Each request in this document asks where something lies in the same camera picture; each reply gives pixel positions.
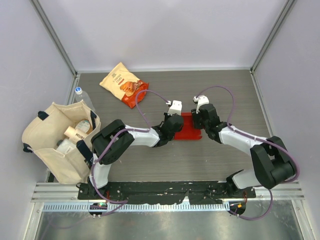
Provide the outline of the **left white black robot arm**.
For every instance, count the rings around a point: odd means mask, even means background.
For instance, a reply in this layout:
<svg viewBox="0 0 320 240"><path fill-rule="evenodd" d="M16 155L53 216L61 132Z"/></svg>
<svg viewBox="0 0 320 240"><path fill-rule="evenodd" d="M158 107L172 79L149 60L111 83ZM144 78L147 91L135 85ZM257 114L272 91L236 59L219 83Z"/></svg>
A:
<svg viewBox="0 0 320 240"><path fill-rule="evenodd" d="M89 194L100 200L107 192L111 165L133 146L158 148L172 141L184 126L179 114L165 114L164 120L151 128L131 127L116 119L91 139L93 168L89 176Z"/></svg>

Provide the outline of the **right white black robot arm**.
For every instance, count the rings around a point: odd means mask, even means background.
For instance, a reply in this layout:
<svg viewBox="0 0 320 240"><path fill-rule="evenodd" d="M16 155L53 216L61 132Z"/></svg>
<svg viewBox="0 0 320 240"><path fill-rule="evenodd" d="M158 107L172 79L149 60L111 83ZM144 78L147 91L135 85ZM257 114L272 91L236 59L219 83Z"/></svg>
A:
<svg viewBox="0 0 320 240"><path fill-rule="evenodd" d="M211 140L251 157L252 169L239 170L226 178L225 190L230 197L236 198L251 187L270 190L298 177L298 167L279 137L257 137L239 130L221 121L211 103L192 109L191 115L195 129L204 130Z"/></svg>

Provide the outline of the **red paper box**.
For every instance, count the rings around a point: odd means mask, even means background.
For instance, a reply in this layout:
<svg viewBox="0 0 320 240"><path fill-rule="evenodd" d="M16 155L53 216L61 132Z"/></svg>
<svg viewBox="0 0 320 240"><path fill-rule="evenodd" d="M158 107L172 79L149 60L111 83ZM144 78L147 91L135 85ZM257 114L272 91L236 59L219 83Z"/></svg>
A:
<svg viewBox="0 0 320 240"><path fill-rule="evenodd" d="M184 125L180 132L177 132L174 136L174 140L177 141L197 141L202 138L202 131L196 129L193 123L193 117L191 112L182 112Z"/></svg>

